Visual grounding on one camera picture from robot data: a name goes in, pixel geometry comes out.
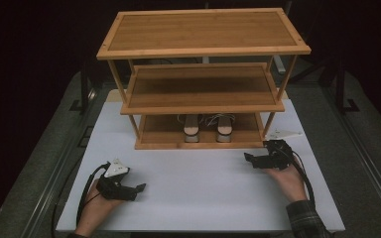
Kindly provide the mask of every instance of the shelf panel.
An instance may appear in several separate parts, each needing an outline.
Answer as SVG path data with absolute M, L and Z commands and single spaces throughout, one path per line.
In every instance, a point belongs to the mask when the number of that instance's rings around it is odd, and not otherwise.
M 119 12 L 99 60 L 307 55 L 283 9 Z
M 121 114 L 284 111 L 262 62 L 136 65 Z
M 263 124 L 259 113 L 234 114 L 230 143 L 216 142 L 216 126 L 199 124 L 199 142 L 186 143 L 184 124 L 177 115 L 142 115 L 140 138 L 135 149 L 232 149 L 263 147 Z

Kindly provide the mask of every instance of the gray floor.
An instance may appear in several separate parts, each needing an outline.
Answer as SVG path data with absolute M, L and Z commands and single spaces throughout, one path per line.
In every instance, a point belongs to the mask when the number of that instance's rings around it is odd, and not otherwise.
M 294 73 L 308 66 L 299 59 Z M 381 181 L 381 117 L 349 73 L 345 96 L 352 98 L 360 111 L 341 116 L 333 105 L 333 86 L 322 88 L 316 83 L 319 73 L 289 84 L 287 92 L 346 227 L 335 237 L 381 237 L 381 183 L 375 182 Z M 281 77 L 276 74 L 278 83 Z M 93 88 L 95 96 L 81 115 L 69 110 L 80 99 L 79 79 L 80 74 L 72 79 L 58 111 L 3 204 L 0 237 L 52 237 L 53 214 L 58 222 L 87 137 L 107 93 L 115 88 L 111 81 Z M 55 235 L 66 234 L 55 231 Z M 129 234 L 98 231 L 94 237 Z

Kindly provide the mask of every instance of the dark sleeve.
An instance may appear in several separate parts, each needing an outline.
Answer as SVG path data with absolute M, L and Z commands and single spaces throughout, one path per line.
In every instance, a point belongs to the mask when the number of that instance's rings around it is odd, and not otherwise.
M 309 200 L 296 201 L 287 206 L 292 230 L 297 238 L 328 238 L 332 235 L 323 225 Z
M 66 238 L 86 238 L 85 236 L 81 236 L 81 235 L 76 235 L 76 234 L 73 234 L 73 233 L 69 233 Z

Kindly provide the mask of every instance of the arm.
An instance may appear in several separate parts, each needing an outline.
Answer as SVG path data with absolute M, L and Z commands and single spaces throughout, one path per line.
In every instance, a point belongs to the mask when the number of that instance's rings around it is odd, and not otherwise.
M 305 184 L 302 177 L 293 165 L 277 171 L 265 169 L 279 185 L 280 189 L 290 202 L 287 206 L 293 233 L 298 238 L 328 238 L 331 234 L 326 230 L 315 207 L 308 200 L 305 192 Z
M 82 211 L 79 223 L 74 233 L 67 236 L 68 238 L 90 237 L 114 208 L 123 203 L 123 200 L 110 200 L 100 195 L 96 188 L 97 182 L 98 179 L 91 186 L 86 197 L 87 204 Z

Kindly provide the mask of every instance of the white table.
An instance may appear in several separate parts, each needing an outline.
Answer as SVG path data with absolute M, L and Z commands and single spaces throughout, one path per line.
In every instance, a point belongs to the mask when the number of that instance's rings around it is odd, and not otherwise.
M 327 229 L 344 230 L 298 115 L 289 99 L 271 127 L 301 132 L 286 139 L 305 164 Z M 128 116 L 119 115 L 121 102 L 105 102 L 95 124 L 57 230 L 75 228 L 78 202 L 92 172 L 120 159 L 131 173 L 123 185 L 146 183 L 135 201 L 126 202 L 99 229 L 110 231 L 279 232 L 291 230 L 288 201 L 275 182 L 252 169 L 243 153 L 259 149 L 134 150 L 135 134 Z

